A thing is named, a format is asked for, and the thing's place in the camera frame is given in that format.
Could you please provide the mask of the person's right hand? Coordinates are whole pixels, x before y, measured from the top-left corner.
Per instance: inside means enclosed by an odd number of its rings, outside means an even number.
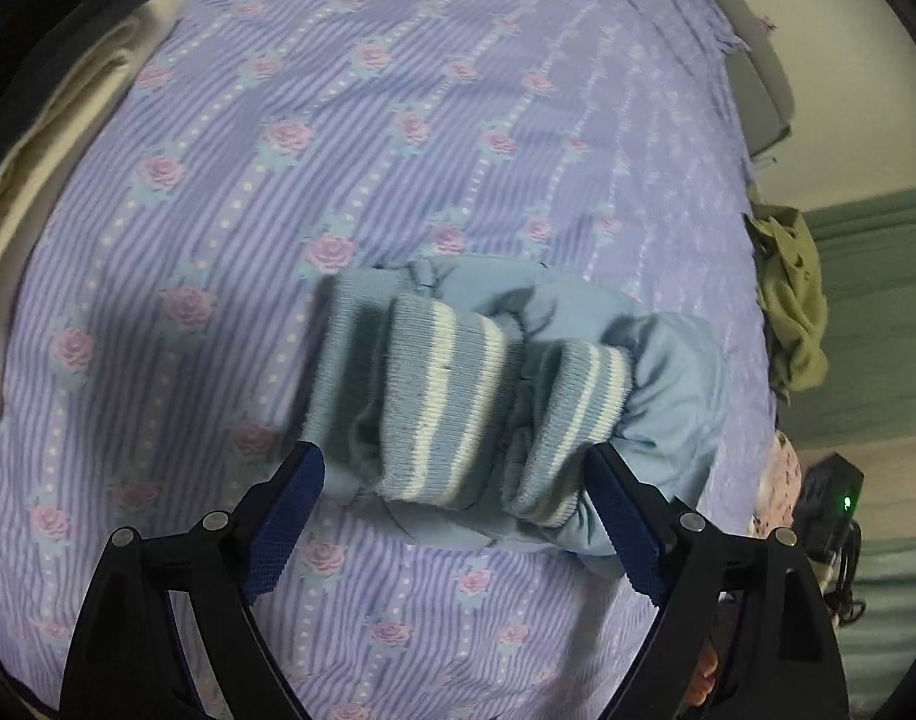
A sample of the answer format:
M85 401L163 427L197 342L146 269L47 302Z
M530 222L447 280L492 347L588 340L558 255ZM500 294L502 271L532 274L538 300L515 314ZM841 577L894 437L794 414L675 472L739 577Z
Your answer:
M719 654L715 650L714 645L707 642L707 644L702 647L698 663L696 663L693 676L691 676L686 694L684 694L684 699L682 699L682 703L686 707L700 707L704 704L705 700L709 699L710 694L714 692L715 679L717 679L719 667Z

